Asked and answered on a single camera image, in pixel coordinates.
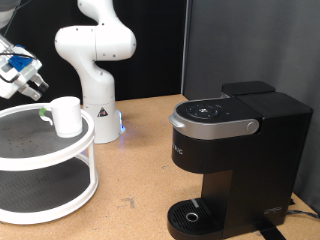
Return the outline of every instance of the silver trim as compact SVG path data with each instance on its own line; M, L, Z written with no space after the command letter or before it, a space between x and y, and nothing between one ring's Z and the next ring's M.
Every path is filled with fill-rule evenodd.
M187 219L189 222L196 222L196 221L199 220L199 216L198 216L198 214L191 212L191 213L187 213L186 219Z
M197 201L193 198L191 199L191 202L193 203L193 205L196 207L196 208L199 208L199 205L197 203Z
M214 140L245 136L254 134L259 129L259 122L255 119L246 119L240 121L222 122L222 123L199 123L181 117L177 113L177 107L174 113L169 116L169 120L179 133L195 139Z
M230 98L230 97L227 94L225 94L224 92L221 92L220 98Z

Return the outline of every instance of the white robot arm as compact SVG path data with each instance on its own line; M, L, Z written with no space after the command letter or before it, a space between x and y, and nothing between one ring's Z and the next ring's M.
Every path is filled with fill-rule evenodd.
M20 0L0 0L0 28L5 27ZM0 35L0 96L6 99L17 91L37 101L41 93L31 88L27 82L33 81L41 92L48 89L38 74L41 62L22 46L14 46Z
M120 136L120 113L115 106L114 79L95 61L130 58L136 49L136 39L116 16L112 0L78 0L78 6L98 25L60 29L55 47L79 74L84 110L95 122L95 143L107 143Z

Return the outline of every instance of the black wall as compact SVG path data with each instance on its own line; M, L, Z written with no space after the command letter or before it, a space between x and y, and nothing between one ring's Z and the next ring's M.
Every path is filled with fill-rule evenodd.
M190 1L184 81L188 99L260 80L314 109L294 191L320 212L320 2Z
M132 58L97 63L114 76L116 100L180 93L185 7L186 0L114 1L119 19L137 39ZM32 0L17 11L9 28L6 38L25 46L43 64L39 74L50 88L39 102L70 95L82 99L76 71L54 47L57 31L72 25L97 24L80 12L77 0ZM10 100L0 99L0 109L27 103L34 101L16 93Z

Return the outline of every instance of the round shelf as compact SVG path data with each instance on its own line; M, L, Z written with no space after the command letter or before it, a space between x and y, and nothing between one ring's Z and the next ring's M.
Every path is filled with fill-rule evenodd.
M61 218L84 205L98 187L92 118L81 111L82 133L60 138L39 117L46 105L0 111L0 221L35 224ZM81 154L86 149L88 157Z

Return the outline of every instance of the table surface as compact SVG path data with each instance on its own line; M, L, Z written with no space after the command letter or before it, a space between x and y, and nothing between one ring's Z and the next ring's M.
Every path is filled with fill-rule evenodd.
M126 132L112 143L95 145L99 186L92 199L61 219L37 225L0 224L0 239L170 240L167 212L176 202L200 197L202 175L171 160L168 116L182 95L117 102ZM289 209L313 212L297 196ZM320 221L290 215L278 229L288 239L319 240ZM259 233L231 238L263 240Z

